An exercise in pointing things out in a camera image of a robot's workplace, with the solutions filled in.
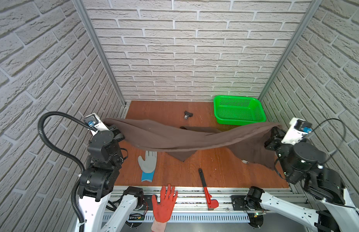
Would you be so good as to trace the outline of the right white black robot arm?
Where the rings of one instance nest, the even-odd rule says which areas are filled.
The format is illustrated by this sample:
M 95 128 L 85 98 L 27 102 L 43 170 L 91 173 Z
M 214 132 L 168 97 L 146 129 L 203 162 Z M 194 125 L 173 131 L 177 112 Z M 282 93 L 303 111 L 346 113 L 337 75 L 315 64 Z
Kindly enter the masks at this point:
M 290 184 L 303 181 L 304 191 L 320 201 L 325 210 L 295 205 L 255 186 L 245 197 L 250 210 L 269 210 L 294 220 L 312 232 L 359 232 L 359 209 L 355 206 L 341 176 L 324 166 L 326 154 L 302 138 L 295 145 L 284 143 L 287 133 L 277 127 L 264 146 L 276 152 L 283 179 Z

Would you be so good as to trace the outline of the brown trousers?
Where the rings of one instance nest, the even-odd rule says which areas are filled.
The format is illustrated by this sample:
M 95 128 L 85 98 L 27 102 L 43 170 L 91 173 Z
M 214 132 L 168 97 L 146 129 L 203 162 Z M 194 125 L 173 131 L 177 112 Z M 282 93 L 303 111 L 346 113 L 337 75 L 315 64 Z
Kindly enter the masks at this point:
M 264 143 L 271 138 L 273 128 L 281 128 L 280 124 L 271 122 L 239 126 L 227 131 L 212 127 L 176 128 L 148 119 L 104 119 L 103 122 L 115 125 L 127 142 L 141 150 L 166 152 L 185 161 L 198 150 L 226 147 L 240 160 L 271 170 L 275 154 L 265 149 Z

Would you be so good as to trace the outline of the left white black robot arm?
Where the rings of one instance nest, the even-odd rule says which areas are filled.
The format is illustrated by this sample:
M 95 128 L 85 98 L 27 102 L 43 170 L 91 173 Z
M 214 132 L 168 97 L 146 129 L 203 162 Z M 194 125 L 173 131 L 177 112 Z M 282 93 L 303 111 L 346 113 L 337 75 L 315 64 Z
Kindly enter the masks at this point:
M 119 145 L 122 140 L 124 136 L 115 127 L 93 134 L 87 147 L 92 157 L 91 163 L 81 174 L 77 192 L 83 218 L 77 223 L 76 232 L 119 232 L 133 211 L 144 204 L 143 189 L 129 186 L 120 197 L 120 203 L 108 222 L 102 223 L 115 181 L 126 160 Z

